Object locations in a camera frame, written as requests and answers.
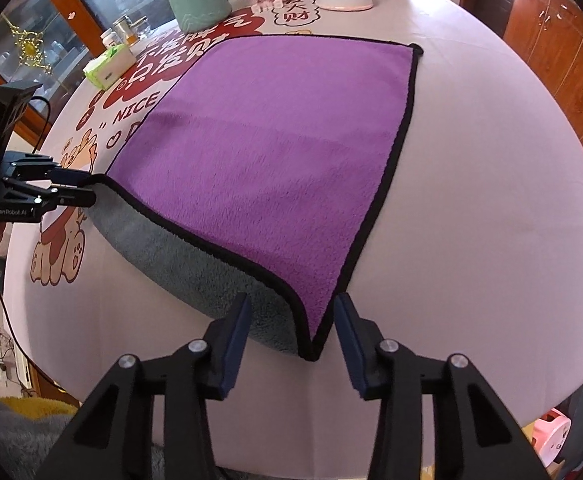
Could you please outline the purple and grey towel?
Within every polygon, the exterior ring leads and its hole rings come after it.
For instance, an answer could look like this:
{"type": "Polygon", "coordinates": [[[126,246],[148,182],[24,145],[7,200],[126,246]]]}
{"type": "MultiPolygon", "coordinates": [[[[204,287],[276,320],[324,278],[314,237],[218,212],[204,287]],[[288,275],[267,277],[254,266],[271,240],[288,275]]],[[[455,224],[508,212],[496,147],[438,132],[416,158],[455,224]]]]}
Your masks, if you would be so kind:
{"type": "Polygon", "coordinates": [[[210,48],[90,181],[90,220],[147,278],[251,335],[317,360],[384,207],[423,49],[317,35],[210,48]]]}

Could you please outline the green tissue pack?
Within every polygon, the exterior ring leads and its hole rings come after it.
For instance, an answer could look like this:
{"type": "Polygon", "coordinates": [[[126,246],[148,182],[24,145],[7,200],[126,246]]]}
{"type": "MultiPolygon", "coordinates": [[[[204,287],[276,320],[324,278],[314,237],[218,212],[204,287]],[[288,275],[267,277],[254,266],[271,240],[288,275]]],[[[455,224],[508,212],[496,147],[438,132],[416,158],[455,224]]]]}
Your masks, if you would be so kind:
{"type": "Polygon", "coordinates": [[[134,64],[136,56],[126,44],[116,44],[88,62],[83,74],[99,90],[111,88],[134,64]]]}

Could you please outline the teal ceramic jar wooden lid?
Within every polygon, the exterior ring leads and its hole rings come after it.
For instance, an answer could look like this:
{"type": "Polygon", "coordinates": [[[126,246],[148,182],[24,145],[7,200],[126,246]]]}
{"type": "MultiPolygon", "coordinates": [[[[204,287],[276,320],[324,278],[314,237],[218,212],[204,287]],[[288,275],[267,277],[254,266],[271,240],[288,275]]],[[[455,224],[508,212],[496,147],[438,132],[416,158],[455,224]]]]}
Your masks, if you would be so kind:
{"type": "Polygon", "coordinates": [[[228,0],[168,0],[178,27],[184,32],[202,32],[218,25],[232,13],[228,0]]]}

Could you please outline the pink plastic stool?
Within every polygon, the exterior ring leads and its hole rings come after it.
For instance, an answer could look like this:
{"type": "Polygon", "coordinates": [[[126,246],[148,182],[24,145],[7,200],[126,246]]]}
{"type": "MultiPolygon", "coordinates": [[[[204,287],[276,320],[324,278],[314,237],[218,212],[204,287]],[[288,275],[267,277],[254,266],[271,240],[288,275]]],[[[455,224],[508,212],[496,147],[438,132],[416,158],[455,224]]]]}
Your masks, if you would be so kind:
{"type": "Polygon", "coordinates": [[[547,467],[563,449],[570,429],[571,419],[552,408],[523,428],[523,433],[531,442],[543,466],[547,467]]]}

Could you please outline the silver lidded glass jar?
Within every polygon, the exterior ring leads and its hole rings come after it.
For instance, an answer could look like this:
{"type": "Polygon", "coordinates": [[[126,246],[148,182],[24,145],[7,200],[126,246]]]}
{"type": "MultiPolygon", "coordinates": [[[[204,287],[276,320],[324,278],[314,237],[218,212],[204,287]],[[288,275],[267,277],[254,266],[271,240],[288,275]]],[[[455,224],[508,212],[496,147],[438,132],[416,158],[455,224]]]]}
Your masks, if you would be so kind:
{"type": "Polygon", "coordinates": [[[135,30],[132,27],[128,15],[121,15],[112,23],[111,28],[116,32],[120,40],[128,46],[133,46],[138,41],[135,30]]]}

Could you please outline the small white labelled jar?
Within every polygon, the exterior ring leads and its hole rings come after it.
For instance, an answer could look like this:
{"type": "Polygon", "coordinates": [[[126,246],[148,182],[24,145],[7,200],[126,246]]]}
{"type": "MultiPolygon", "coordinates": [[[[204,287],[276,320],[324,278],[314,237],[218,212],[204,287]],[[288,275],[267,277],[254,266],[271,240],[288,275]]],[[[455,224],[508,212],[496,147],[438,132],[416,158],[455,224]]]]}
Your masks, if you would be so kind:
{"type": "Polygon", "coordinates": [[[121,39],[118,34],[111,28],[108,28],[100,35],[100,39],[102,45],[106,49],[110,49],[116,47],[118,44],[121,44],[121,39]]]}

